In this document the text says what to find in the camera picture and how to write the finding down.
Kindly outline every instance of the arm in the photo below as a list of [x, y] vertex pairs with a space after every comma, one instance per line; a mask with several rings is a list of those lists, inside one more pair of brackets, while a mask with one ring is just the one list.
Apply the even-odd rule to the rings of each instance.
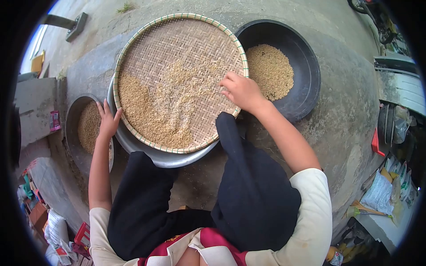
[[101, 207], [111, 211], [112, 197], [111, 184], [109, 182], [109, 141], [117, 131], [123, 109], [120, 108], [115, 117], [112, 117], [107, 100], [104, 101], [105, 111], [101, 103], [97, 102], [101, 116], [101, 126], [96, 139], [92, 164], [89, 173], [89, 208]]
[[308, 168], [321, 170], [317, 156], [308, 142], [273, 103], [263, 97], [254, 80], [228, 72], [219, 86], [227, 89], [222, 94], [262, 123], [293, 173]]

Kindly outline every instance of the black pants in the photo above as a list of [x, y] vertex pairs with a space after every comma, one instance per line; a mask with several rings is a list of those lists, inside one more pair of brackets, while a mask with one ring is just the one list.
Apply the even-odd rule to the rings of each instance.
[[211, 212], [168, 213], [176, 171], [156, 167], [143, 152], [132, 152], [112, 204], [108, 240], [123, 260], [148, 257], [175, 235], [215, 227], [240, 251], [281, 249], [293, 234], [300, 194], [284, 169], [266, 152], [238, 135], [235, 119], [216, 119], [220, 142], [228, 155]]

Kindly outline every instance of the white sleeve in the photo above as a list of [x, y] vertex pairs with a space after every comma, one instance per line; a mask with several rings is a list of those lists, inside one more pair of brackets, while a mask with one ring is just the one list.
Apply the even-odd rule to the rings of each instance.
[[95, 266], [133, 266], [138, 264], [138, 258], [124, 261], [114, 252], [109, 244], [107, 228], [110, 211], [104, 208], [93, 208], [90, 216], [90, 248]]
[[247, 266], [320, 266], [324, 263], [333, 231], [327, 177], [322, 171], [312, 168], [295, 174], [290, 183], [302, 198], [292, 236], [287, 244], [276, 252], [248, 252]]

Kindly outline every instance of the hand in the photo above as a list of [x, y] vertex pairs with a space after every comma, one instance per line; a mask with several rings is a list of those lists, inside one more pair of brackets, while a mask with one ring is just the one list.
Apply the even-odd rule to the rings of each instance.
[[240, 76], [234, 72], [228, 72], [219, 86], [225, 87], [226, 91], [220, 93], [225, 95], [238, 107], [254, 114], [268, 100], [263, 97], [257, 83], [247, 77]]
[[101, 127], [99, 129], [98, 138], [106, 138], [108, 141], [114, 136], [117, 131], [118, 123], [120, 122], [121, 114], [123, 113], [123, 108], [120, 107], [115, 114], [115, 117], [112, 117], [111, 111], [109, 109], [107, 100], [104, 100], [104, 108], [100, 102], [96, 102], [98, 106], [99, 114], [101, 116]]

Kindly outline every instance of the husked rice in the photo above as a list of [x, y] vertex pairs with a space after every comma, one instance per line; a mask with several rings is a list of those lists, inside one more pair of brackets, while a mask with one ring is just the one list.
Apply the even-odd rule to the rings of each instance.
[[246, 53], [250, 78], [257, 82], [265, 98], [278, 100], [293, 87], [293, 68], [277, 48], [261, 44]]

